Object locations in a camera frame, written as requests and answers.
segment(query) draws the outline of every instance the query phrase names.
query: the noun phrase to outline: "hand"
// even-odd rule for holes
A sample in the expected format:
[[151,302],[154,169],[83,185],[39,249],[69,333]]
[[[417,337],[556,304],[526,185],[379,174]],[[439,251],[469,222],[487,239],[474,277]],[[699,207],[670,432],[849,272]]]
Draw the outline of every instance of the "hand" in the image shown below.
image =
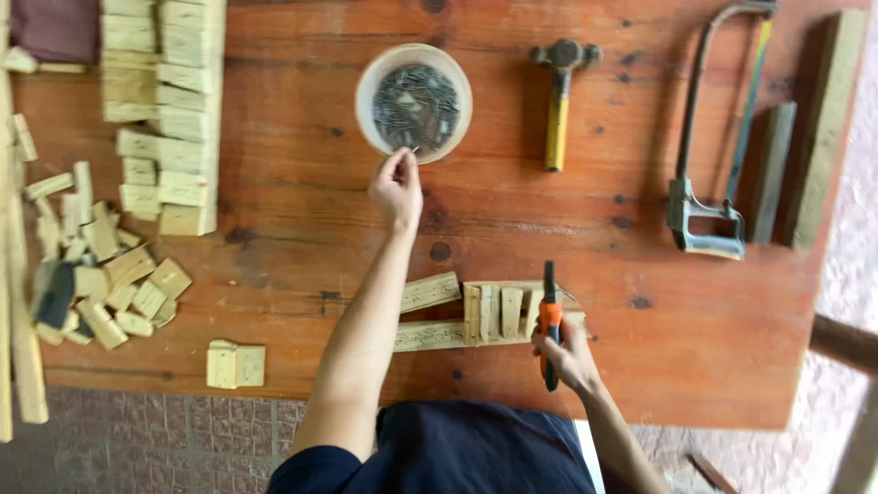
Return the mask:
[[566,317],[561,320],[559,328],[561,345],[555,340],[534,331],[530,343],[534,344],[534,355],[545,353],[555,367],[558,378],[568,387],[577,392],[592,393],[601,384],[601,375],[594,364],[592,351],[588,348],[586,333]]
[[369,197],[393,233],[414,234],[421,220],[424,197],[418,162],[409,148],[399,150],[375,169]]

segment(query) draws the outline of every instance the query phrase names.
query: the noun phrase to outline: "plastic bowl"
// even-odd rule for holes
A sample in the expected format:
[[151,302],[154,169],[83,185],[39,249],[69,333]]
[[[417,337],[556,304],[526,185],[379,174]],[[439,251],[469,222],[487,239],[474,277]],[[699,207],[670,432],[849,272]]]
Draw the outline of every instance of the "plastic bowl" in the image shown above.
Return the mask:
[[360,126],[360,132],[363,133],[366,141],[375,150],[385,156],[393,154],[396,149],[391,149],[390,145],[381,137],[378,127],[375,125],[372,113],[372,100],[375,98],[375,93],[378,91],[381,81],[388,74],[405,65],[427,65],[436,69],[439,73],[448,77],[454,85],[454,91],[457,93],[460,117],[457,120],[454,131],[438,150],[422,149],[421,151],[423,152],[418,152],[419,164],[432,163],[445,157],[460,143],[464,135],[466,135],[466,130],[470,127],[470,118],[472,117],[472,89],[470,88],[470,81],[466,78],[466,74],[460,68],[460,65],[439,48],[420,43],[408,43],[385,50],[373,60],[360,76],[360,82],[356,84],[354,103],[356,107],[356,123]]

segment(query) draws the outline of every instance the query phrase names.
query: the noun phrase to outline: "wooden tabletop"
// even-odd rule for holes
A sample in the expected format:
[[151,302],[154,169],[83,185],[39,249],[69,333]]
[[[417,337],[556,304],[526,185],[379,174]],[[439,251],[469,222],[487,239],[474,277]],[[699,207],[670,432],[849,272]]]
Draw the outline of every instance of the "wooden tabletop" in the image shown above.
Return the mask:
[[[219,231],[158,238],[153,223],[123,220],[195,283],[176,320],[152,338],[112,352],[43,345],[49,384],[222,394],[205,385],[205,351],[227,338],[268,348],[265,386],[232,394],[307,399],[324,345],[384,236],[365,193],[381,157],[357,129],[356,82],[382,50],[422,42],[463,67],[474,112],[457,149],[421,167],[425,205],[408,279],[453,270],[461,281],[532,280],[554,258],[628,421],[787,423],[842,153],[813,250],[748,245],[745,261],[734,262],[673,247],[666,197],[690,64],[723,0],[229,3]],[[777,14],[736,203],[747,217],[762,110],[794,98],[807,115],[821,21],[842,6],[868,1],[800,0]],[[702,200],[723,194],[754,26],[733,19],[709,56],[690,166]],[[573,77],[566,169],[550,174],[550,73],[530,65],[528,53],[564,37],[600,45],[604,60]],[[96,200],[119,204],[118,126],[101,121],[99,75],[16,76],[15,104],[40,152],[29,181],[90,160]],[[794,151],[790,167],[797,160]],[[443,313],[461,316],[462,305]],[[584,416],[568,389],[545,390],[529,345],[394,355],[382,403],[445,398]]]

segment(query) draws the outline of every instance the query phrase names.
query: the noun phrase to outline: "orange pliers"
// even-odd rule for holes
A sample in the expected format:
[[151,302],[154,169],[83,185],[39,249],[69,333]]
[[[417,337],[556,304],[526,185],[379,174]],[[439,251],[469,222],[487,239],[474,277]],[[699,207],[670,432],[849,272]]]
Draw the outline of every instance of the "orange pliers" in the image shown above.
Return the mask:
[[[555,261],[546,261],[543,271],[543,301],[540,302],[540,332],[561,344],[561,317],[564,311],[555,293]],[[546,358],[545,352],[540,353],[540,369],[546,381],[546,389],[554,391],[558,387],[558,374]]]

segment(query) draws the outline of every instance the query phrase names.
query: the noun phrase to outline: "dark clothing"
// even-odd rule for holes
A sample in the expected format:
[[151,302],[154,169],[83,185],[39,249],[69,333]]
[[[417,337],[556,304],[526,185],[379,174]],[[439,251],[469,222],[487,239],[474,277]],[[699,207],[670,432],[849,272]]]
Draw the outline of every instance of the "dark clothing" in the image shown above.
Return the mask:
[[366,463],[332,446],[293,455],[269,494],[519,492],[594,494],[573,422],[497,403],[412,402],[378,415]]

